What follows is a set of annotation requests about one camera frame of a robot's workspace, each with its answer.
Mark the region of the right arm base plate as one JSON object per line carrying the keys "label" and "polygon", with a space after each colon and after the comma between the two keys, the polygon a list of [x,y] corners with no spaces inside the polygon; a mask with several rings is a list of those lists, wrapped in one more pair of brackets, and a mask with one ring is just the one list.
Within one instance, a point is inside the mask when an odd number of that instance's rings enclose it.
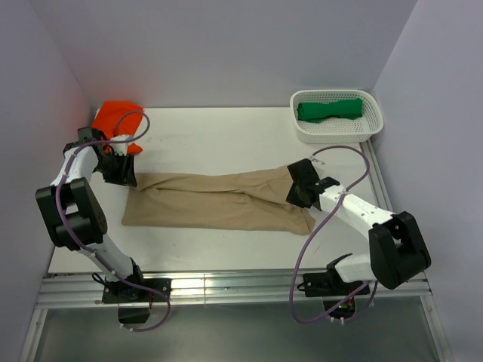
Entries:
{"label": "right arm base plate", "polygon": [[297,290],[305,293],[305,297],[347,296],[363,285],[362,281],[343,282],[342,279],[329,271],[305,273],[303,281],[297,285]]}

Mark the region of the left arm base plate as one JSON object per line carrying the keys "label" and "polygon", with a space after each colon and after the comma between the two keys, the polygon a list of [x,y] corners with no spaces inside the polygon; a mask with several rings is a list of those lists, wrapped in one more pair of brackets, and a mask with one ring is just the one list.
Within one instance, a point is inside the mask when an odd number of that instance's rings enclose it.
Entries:
{"label": "left arm base plate", "polygon": [[[169,278],[147,278],[143,280],[143,286],[156,290],[165,297],[169,297],[171,294],[171,279]],[[101,301],[103,304],[148,303],[165,302],[165,298],[157,293],[130,287],[121,281],[116,281],[105,283]]]}

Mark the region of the beige t-shirt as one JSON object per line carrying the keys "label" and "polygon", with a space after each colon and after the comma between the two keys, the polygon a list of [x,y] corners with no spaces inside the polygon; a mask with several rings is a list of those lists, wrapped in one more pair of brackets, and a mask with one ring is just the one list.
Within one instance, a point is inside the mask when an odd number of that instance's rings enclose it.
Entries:
{"label": "beige t-shirt", "polygon": [[315,219],[286,201],[291,186],[286,166],[217,176],[139,173],[122,225],[308,235]]}

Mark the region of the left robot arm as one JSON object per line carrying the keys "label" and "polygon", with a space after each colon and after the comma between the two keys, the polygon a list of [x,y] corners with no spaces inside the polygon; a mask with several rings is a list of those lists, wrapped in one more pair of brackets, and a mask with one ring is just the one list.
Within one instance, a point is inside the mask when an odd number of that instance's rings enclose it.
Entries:
{"label": "left robot arm", "polygon": [[92,127],[78,129],[78,140],[67,144],[63,154],[58,176],[35,193],[53,244],[89,258],[104,274],[94,274],[94,280],[112,297],[141,300],[148,294],[147,282],[135,261],[108,236],[105,213],[90,186],[99,172],[106,183],[135,187],[134,156],[116,153],[104,133]]}

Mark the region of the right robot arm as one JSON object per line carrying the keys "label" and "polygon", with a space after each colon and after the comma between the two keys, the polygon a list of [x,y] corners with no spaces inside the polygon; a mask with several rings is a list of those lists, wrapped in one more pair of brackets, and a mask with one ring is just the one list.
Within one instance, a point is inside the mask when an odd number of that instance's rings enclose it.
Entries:
{"label": "right robot arm", "polygon": [[286,198],[297,207],[332,213],[368,242],[368,251],[347,253],[329,262],[324,272],[305,273],[297,288],[306,296],[342,296],[357,290],[367,294],[366,282],[394,290],[424,272],[432,260],[414,216],[380,209],[348,193],[332,177],[319,178],[312,162],[288,166],[293,181]]}

